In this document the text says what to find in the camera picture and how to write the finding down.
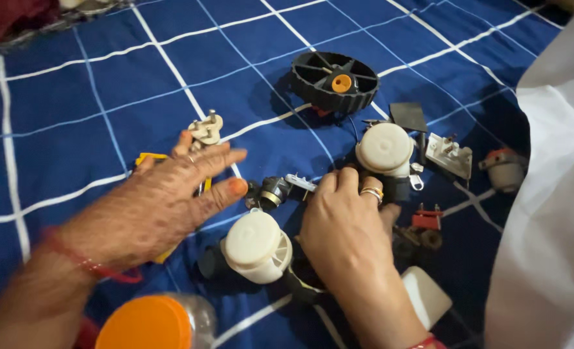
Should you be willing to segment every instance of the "fingernail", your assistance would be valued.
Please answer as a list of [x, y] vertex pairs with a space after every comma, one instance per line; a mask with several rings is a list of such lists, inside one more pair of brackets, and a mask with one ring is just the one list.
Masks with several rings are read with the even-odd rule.
[[244, 179], [229, 179], [229, 190], [233, 195], [244, 195], [248, 192], [248, 183]]

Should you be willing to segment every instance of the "wire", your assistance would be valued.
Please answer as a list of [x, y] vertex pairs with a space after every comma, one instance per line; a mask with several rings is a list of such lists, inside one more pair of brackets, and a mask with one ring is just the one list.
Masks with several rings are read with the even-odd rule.
[[347, 117], [349, 117], [350, 121], [352, 122], [352, 126], [354, 127], [354, 136], [356, 137], [356, 143], [358, 143], [360, 142], [360, 139], [358, 138], [358, 130], [356, 130], [356, 124], [354, 123], [351, 116], [347, 115]]

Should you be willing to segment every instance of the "red thread bracelet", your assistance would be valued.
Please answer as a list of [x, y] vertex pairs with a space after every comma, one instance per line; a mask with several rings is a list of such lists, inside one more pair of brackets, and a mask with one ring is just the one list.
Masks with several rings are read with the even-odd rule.
[[419, 344], [411, 346], [407, 349], [425, 349], [427, 346], [431, 344], [435, 344], [436, 349], [446, 349], [446, 346], [440, 343], [438, 340], [436, 340], [436, 337], [432, 333], [430, 333], [429, 336]]
[[111, 278], [112, 280], [123, 282], [126, 284], [135, 284], [142, 281], [142, 274], [138, 267], [132, 268], [134, 275], [125, 275], [123, 273], [118, 273], [110, 268], [107, 268], [99, 263], [95, 263], [91, 258], [83, 257], [77, 254], [74, 250], [66, 247], [60, 239], [58, 239], [54, 233], [56, 233], [56, 228], [47, 228], [45, 241], [50, 245], [51, 249], [55, 252], [65, 255], [67, 258], [72, 260], [72, 262], [77, 263], [82, 269], [85, 269], [91, 273], [96, 274], [100, 278]]

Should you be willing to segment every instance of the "white cloth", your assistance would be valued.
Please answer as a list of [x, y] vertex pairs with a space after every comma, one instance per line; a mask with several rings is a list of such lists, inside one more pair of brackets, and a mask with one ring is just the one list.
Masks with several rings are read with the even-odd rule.
[[496, 257], [485, 344], [574, 348], [574, 19], [517, 96], [530, 123], [530, 167]]

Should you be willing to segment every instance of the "gold ring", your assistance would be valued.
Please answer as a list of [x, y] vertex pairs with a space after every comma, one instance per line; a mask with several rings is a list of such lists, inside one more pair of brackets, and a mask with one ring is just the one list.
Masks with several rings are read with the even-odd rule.
[[384, 199], [384, 193], [382, 193], [382, 189], [376, 187], [364, 187], [362, 190], [360, 190], [360, 195], [364, 193], [373, 194], [377, 198], [377, 205], [379, 206], [382, 204], [382, 199]]

